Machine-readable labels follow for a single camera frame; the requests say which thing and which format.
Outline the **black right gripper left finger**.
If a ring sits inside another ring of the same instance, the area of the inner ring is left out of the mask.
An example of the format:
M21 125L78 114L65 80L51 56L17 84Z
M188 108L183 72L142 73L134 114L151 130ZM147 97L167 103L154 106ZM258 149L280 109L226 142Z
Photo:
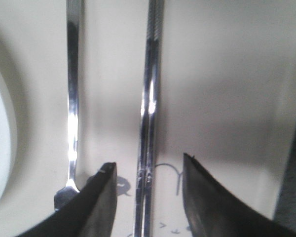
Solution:
M20 237L110 237L117 206L117 167L104 163L68 204Z

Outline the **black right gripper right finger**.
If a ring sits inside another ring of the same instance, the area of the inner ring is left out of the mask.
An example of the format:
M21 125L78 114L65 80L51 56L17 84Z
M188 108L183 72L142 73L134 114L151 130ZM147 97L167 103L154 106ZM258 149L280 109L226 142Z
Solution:
M296 237L234 196L197 159L183 156L183 202L194 237Z

